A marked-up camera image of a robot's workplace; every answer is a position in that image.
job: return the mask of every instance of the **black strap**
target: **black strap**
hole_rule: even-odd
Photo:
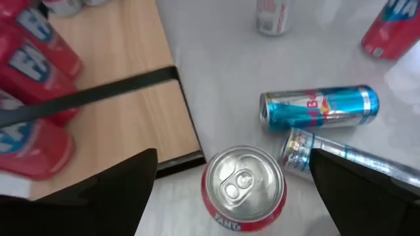
[[[177,68],[175,66],[169,66],[142,75],[135,75],[128,79],[81,90],[77,93],[62,96],[40,104],[22,106],[16,110],[0,114],[0,128],[50,116],[70,108],[77,108],[105,98],[111,98],[126,92],[132,92],[137,89],[143,89],[157,83],[178,78]]]

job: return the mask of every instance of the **red soda can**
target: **red soda can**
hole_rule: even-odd
[[[74,84],[41,52],[6,25],[0,25],[0,89],[28,105],[76,91]],[[77,111],[69,109],[50,118],[63,126]]]
[[[79,77],[80,58],[28,0],[0,1],[0,20],[27,37],[67,78]]]
[[[420,37],[419,0],[388,0],[362,39],[363,49],[376,58],[397,60]]]
[[[22,102],[0,90],[0,115],[22,105]],[[74,151],[73,138],[63,128],[44,119],[0,128],[0,169],[33,180],[55,175]]]
[[[212,158],[201,179],[210,215],[232,231],[258,231],[283,210],[286,183],[277,162],[251,146],[231,147]]]

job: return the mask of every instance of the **can pull tab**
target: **can pull tab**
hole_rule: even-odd
[[[254,177],[251,173],[249,173],[248,171],[244,171],[236,177],[236,184],[238,185],[238,187],[246,189],[252,184],[253,179]]]
[[[240,170],[221,185],[220,191],[229,205],[238,205],[246,199],[254,181],[255,177],[250,170]]]

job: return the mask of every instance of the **soda can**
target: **soda can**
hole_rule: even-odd
[[[266,92],[260,97],[262,126],[271,132],[291,127],[345,127],[368,124],[379,99],[366,85]]]
[[[84,4],[88,6],[99,6],[105,3],[109,3],[111,0],[82,0]]]
[[[81,11],[81,0],[42,0],[48,10],[57,16],[73,16]]]
[[[204,170],[201,195],[210,215],[232,231],[258,231],[282,212],[286,183],[277,162],[251,146],[215,155]]]
[[[28,38],[67,78],[79,77],[79,56],[28,0],[0,2],[0,20]]]
[[[23,103],[0,90],[0,113]],[[44,180],[62,170],[75,151],[73,138],[44,119],[0,128],[0,169],[33,180]]]
[[[420,38],[419,0],[389,0],[362,39],[376,58],[397,60]]]
[[[280,151],[281,166],[288,172],[312,180],[309,162],[310,151],[313,148],[322,149],[407,184],[420,187],[420,172],[418,170],[298,128],[292,128],[289,131],[287,141]]]
[[[257,29],[265,35],[281,35],[289,30],[292,0],[257,0]]]
[[[27,105],[75,92],[74,84],[57,70],[29,41],[0,25],[0,89]],[[78,109],[50,117],[63,126]]]

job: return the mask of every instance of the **wooden shelf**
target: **wooden shelf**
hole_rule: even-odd
[[[80,89],[172,65],[154,0],[113,0],[51,24],[80,55]],[[76,153],[54,178],[34,182],[31,199],[80,182],[144,151],[159,162],[200,149],[177,80],[81,108],[68,126]]]

